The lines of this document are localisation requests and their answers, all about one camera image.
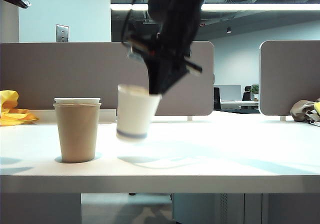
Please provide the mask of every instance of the light switch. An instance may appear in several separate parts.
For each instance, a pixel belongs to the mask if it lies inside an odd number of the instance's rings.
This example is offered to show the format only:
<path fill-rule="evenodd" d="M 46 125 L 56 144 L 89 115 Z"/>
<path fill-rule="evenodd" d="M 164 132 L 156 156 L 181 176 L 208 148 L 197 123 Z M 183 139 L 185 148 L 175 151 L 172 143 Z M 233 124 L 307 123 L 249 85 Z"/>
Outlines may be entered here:
<path fill-rule="evenodd" d="M 55 35 L 57 43 L 69 42 L 69 26 L 56 24 Z"/>

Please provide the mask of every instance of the yellow cloth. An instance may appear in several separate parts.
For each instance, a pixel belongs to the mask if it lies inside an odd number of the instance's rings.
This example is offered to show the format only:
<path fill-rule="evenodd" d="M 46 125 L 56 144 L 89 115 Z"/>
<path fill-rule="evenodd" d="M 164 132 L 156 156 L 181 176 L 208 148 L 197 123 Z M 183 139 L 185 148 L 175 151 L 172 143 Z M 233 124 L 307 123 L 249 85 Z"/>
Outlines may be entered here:
<path fill-rule="evenodd" d="M 0 126 L 14 126 L 30 124 L 38 118 L 27 109 L 15 108 L 18 105 L 19 95 L 14 90 L 0 91 L 1 117 Z"/>
<path fill-rule="evenodd" d="M 316 112 L 319 114 L 320 116 L 320 102 L 316 102 L 314 104 L 314 109 L 316 110 Z"/>

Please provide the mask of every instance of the ceiling light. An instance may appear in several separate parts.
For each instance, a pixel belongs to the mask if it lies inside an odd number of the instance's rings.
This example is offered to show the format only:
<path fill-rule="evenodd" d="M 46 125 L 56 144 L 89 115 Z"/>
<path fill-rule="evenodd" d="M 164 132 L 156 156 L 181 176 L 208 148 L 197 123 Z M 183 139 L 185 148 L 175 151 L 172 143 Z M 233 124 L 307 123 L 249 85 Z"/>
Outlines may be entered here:
<path fill-rule="evenodd" d="M 113 11 L 147 11 L 148 4 L 111 4 Z M 320 11 L 320 4 L 203 4 L 202 11 Z"/>
<path fill-rule="evenodd" d="M 130 9 L 134 11 L 147 11 L 148 4 L 134 4 L 133 6 L 131 4 L 111 4 L 110 8 L 113 11 L 129 11 Z"/>
<path fill-rule="evenodd" d="M 320 4 L 203 4 L 203 11 L 319 11 Z"/>

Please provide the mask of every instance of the gray bag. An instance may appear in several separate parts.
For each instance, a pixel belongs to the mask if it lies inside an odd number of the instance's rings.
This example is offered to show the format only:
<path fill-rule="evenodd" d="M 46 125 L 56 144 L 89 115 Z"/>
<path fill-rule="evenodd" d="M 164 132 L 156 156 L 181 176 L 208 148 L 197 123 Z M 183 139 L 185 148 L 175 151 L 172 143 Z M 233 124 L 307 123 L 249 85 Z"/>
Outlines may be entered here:
<path fill-rule="evenodd" d="M 296 102 L 290 110 L 290 114 L 296 122 L 305 122 L 320 127 L 320 115 L 315 110 L 316 101 L 300 100 Z"/>

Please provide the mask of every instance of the floor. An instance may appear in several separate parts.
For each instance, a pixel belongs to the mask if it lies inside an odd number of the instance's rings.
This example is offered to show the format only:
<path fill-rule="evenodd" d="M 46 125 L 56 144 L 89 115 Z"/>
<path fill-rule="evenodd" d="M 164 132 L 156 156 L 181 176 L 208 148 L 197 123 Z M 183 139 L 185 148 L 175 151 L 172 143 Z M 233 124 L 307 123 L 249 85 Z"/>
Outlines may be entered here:
<path fill-rule="evenodd" d="M 82 224 L 176 224 L 169 194 L 82 194 Z"/>

